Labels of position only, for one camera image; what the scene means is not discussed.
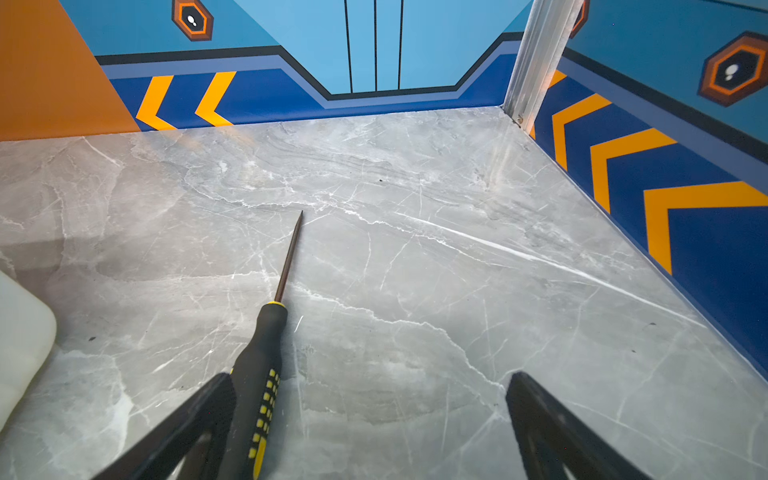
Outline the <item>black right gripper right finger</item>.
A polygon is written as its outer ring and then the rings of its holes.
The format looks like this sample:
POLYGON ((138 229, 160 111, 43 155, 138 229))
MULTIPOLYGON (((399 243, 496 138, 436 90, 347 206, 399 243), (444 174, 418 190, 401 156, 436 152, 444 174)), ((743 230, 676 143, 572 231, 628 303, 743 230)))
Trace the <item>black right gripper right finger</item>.
POLYGON ((529 479, 646 479, 642 472, 525 372, 506 393, 529 479))

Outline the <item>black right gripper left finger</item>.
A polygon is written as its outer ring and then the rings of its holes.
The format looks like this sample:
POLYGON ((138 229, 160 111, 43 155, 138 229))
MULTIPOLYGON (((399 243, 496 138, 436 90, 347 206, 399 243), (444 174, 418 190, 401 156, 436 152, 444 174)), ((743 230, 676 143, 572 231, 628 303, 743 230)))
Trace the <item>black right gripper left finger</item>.
POLYGON ((227 373, 204 384, 165 420, 96 475, 98 479, 215 479, 236 406, 227 373))

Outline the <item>black yellow handled screwdriver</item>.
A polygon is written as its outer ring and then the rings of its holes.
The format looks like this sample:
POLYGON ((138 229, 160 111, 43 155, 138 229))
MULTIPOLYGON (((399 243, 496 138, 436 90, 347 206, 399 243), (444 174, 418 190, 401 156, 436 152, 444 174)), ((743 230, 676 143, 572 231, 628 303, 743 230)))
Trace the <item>black yellow handled screwdriver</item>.
POLYGON ((281 378, 282 335, 288 309, 282 302, 303 217, 295 224, 274 299, 258 312, 254 335, 230 372, 236 406, 219 467, 220 479, 257 479, 264 462, 281 378))

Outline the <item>white plastic bin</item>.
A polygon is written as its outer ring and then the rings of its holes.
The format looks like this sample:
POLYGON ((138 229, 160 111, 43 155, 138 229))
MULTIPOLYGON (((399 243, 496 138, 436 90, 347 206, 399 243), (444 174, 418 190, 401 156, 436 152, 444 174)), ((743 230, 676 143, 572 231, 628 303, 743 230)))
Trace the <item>white plastic bin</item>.
POLYGON ((48 358, 56 332, 52 310, 2 272, 1 429, 48 358))

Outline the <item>aluminium corner post right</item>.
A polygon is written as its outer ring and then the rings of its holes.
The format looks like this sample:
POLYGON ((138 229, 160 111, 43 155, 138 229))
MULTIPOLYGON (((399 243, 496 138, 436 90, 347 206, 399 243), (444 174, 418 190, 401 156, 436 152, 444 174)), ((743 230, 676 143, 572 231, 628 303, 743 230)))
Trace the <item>aluminium corner post right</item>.
POLYGON ((534 0, 505 95, 504 112, 527 134, 576 24, 582 0, 534 0))

